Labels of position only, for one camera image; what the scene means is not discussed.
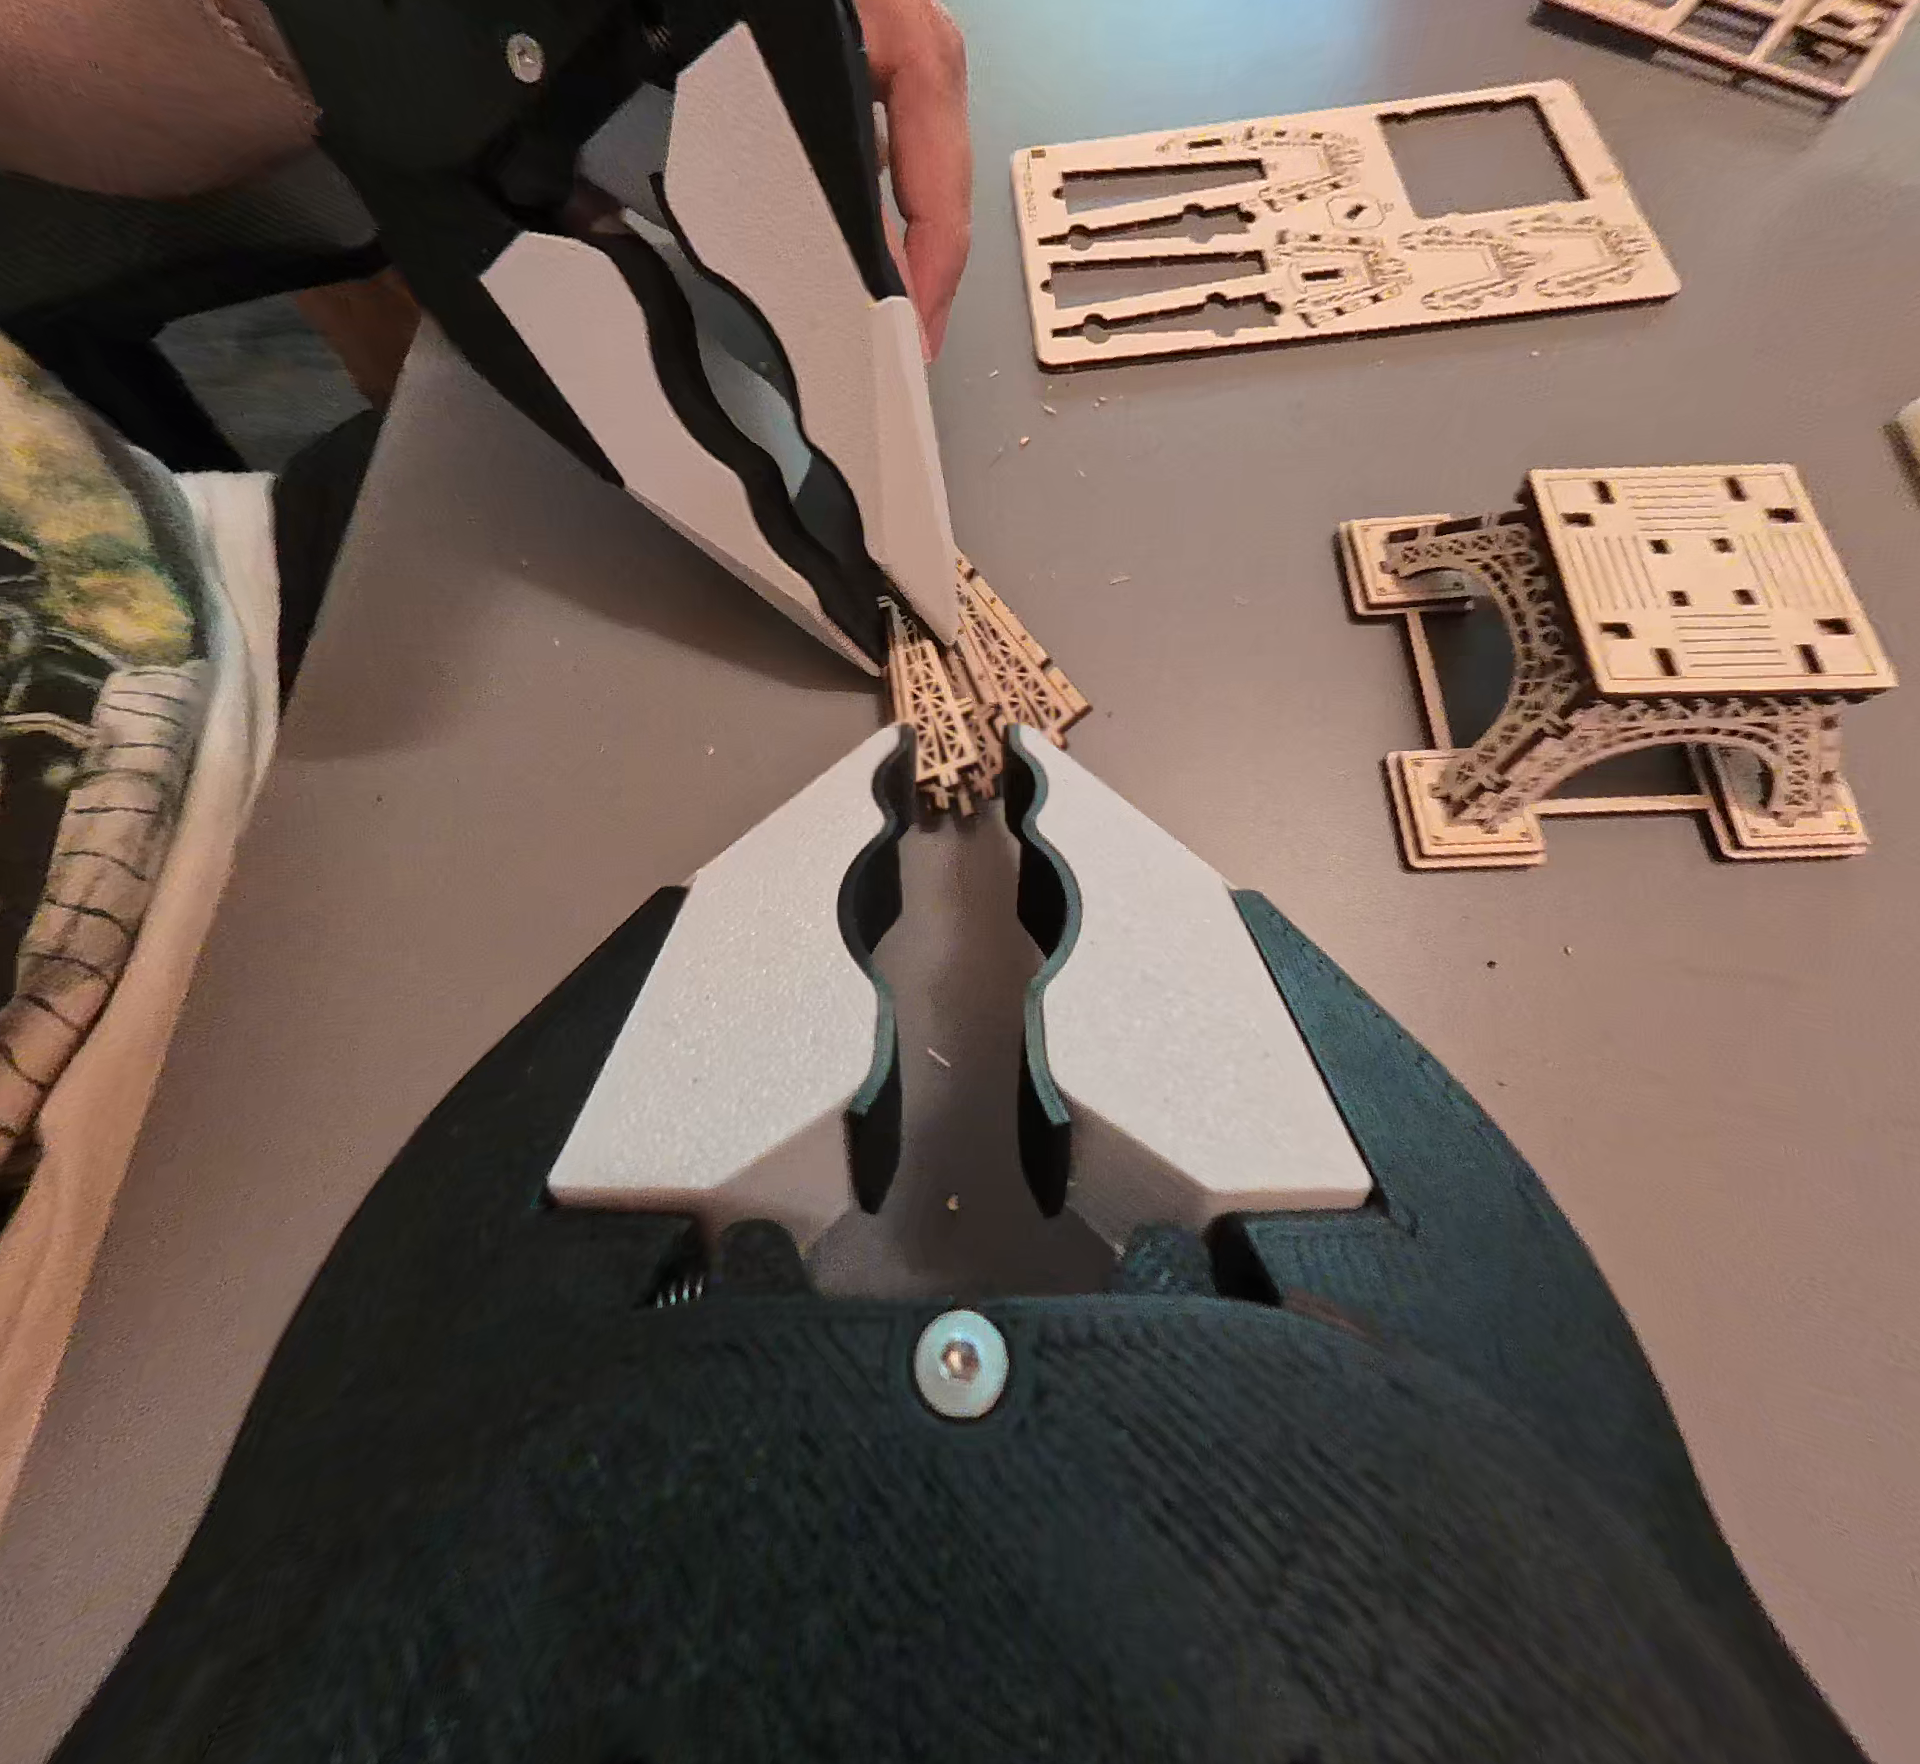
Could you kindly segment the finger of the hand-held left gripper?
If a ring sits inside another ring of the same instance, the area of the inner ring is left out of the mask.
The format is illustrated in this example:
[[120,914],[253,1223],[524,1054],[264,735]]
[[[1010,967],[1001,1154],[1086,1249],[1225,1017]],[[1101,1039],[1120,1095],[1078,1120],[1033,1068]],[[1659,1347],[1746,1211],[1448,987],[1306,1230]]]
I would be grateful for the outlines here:
[[796,426],[849,485],[865,554],[936,642],[960,642],[917,312],[865,290],[751,27],[675,76],[663,199],[698,265],[770,328]]
[[646,243],[521,233],[480,288],[630,497],[820,645],[882,671],[875,608],[849,596],[775,459],[718,409],[689,299]]

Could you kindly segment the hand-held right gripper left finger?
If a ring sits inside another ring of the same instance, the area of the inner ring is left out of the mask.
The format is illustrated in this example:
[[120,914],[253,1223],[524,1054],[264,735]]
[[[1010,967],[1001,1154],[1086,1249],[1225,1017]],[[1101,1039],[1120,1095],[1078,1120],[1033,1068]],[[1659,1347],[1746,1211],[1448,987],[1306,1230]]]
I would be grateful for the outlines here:
[[682,893],[545,1175],[555,1204],[882,1213],[900,1162],[898,995],[915,733],[871,733]]

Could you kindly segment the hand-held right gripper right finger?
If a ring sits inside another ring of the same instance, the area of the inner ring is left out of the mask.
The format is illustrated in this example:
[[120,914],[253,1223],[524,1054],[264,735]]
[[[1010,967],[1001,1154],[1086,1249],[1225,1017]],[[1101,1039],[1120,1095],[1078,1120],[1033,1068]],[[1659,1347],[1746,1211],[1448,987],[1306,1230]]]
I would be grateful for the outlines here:
[[1107,1249],[1139,1226],[1363,1211],[1373,1175],[1249,914],[1207,856],[1013,723],[1019,1166]]

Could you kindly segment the wooden tower spire assembly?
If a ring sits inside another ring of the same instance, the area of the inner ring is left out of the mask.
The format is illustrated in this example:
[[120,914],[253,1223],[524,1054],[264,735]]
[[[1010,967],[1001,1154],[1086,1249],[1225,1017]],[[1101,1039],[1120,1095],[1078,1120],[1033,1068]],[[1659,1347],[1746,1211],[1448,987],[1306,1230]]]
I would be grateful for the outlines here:
[[942,645],[905,608],[882,604],[889,622],[889,708],[915,730],[915,795],[926,809],[970,814],[1001,795],[1013,723],[1067,745],[1091,703],[1019,622],[995,589],[960,551],[960,639]]

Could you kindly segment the grey desk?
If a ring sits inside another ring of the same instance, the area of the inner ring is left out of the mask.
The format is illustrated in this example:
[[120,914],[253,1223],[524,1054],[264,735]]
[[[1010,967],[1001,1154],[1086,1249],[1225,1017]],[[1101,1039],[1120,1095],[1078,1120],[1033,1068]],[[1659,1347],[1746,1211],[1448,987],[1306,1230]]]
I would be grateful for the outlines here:
[[[1077,758],[1263,887],[1496,1112],[1596,1249],[1783,1632],[1915,1759],[1915,27],[1839,111],[1537,0],[944,0],[970,269],[955,530],[1091,698]],[[1683,290],[1045,376],[1010,153],[1566,76]],[[411,1125],[660,883],[875,730],[875,690],[419,343],[6,1527],[6,1759],[42,1759],[196,1532],[255,1379]],[[1793,465],[1900,690],[1872,835],[1718,862],[1557,821],[1398,868],[1403,648],[1350,517],[1528,466]]]

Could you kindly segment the person's left hand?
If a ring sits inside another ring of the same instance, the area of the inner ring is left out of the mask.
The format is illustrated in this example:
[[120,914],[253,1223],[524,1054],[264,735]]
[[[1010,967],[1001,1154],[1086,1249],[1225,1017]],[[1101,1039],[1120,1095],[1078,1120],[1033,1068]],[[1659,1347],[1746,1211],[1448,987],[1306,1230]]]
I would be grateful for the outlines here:
[[900,217],[898,265],[936,358],[970,265],[970,74],[944,0],[853,0]]

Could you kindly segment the wooden part sheet long slots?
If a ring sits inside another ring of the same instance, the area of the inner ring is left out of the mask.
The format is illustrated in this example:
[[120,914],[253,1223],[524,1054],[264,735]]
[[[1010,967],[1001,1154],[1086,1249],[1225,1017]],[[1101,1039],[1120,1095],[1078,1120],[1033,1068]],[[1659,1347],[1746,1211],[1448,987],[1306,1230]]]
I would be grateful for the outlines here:
[[[1423,211],[1392,134],[1525,111],[1566,196]],[[1566,76],[1234,116],[1010,157],[1045,373],[1487,319],[1650,306],[1683,290]]]

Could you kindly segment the wooden tower base model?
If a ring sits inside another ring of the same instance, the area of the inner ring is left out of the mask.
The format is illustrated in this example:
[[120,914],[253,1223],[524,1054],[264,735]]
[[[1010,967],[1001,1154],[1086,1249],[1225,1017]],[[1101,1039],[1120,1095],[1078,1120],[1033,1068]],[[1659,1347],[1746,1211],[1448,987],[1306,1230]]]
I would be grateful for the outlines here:
[[1790,465],[1536,466],[1511,507],[1334,533],[1424,723],[1407,873],[1528,873],[1551,821],[1700,821],[1721,862],[1872,850],[1844,719],[1900,671]]

